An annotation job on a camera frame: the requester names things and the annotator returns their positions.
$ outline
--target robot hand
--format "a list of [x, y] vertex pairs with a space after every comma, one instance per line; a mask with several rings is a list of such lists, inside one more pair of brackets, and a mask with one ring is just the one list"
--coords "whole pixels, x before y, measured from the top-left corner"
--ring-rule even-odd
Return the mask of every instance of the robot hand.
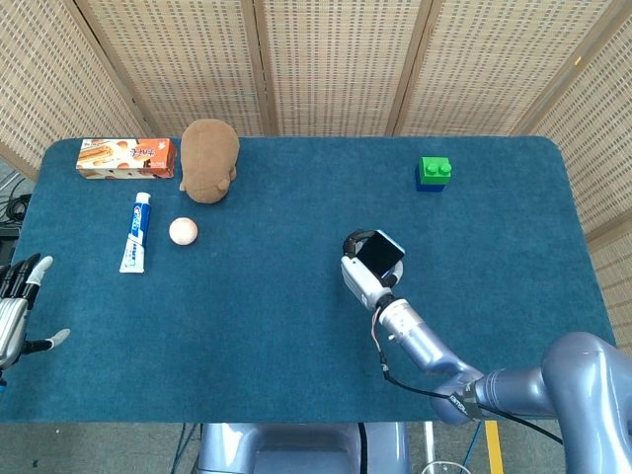
[[2, 371], [20, 355], [53, 349], [70, 334], [70, 330], [64, 329], [49, 339], [25, 341], [27, 317], [51, 265], [52, 257], [40, 260], [40, 254], [35, 254], [13, 267], [0, 267], [0, 393], [6, 386]]
[[343, 252], [345, 284], [366, 309], [374, 311], [402, 277], [404, 249], [381, 230], [357, 230], [345, 240]]

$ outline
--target stuffed animal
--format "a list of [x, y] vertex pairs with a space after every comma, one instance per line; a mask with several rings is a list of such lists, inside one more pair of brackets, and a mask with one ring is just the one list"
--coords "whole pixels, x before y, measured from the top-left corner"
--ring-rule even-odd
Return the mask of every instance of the stuffed animal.
[[228, 123], [214, 118], [196, 120], [182, 135], [180, 191], [208, 204], [218, 202], [237, 176], [239, 137]]

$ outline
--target woven screen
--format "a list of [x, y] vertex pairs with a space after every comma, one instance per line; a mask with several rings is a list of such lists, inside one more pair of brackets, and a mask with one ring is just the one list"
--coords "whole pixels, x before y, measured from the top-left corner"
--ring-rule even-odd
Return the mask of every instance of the woven screen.
[[265, 1], [280, 134], [381, 135], [420, 1]]
[[608, 3], [444, 1], [398, 128], [509, 133]]
[[632, 17], [534, 132], [562, 149], [586, 232], [632, 209]]
[[632, 355], [632, 232], [592, 252], [617, 346]]
[[240, 1], [78, 4], [158, 134], [180, 135], [209, 118], [262, 134]]
[[69, 136], [145, 132], [61, 0], [0, 2], [0, 144], [34, 179]]

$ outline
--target blue table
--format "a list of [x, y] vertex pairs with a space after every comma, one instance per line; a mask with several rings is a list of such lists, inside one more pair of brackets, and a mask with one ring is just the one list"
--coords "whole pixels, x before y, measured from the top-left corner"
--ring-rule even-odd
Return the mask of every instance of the blue table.
[[[173, 180], [88, 181], [80, 140], [43, 160], [16, 258], [55, 258], [31, 339], [58, 350], [6, 372], [5, 421], [431, 420], [386, 384], [370, 315], [344, 286], [342, 243], [381, 228], [406, 250], [405, 296], [483, 371], [539, 364], [569, 331], [612, 341], [562, 158], [539, 137], [243, 138], [215, 205]], [[451, 183], [421, 194], [419, 158], [449, 156]], [[152, 194], [146, 273], [119, 264], [137, 192]], [[197, 241], [178, 247], [173, 219]], [[392, 373], [424, 388], [393, 344]]]

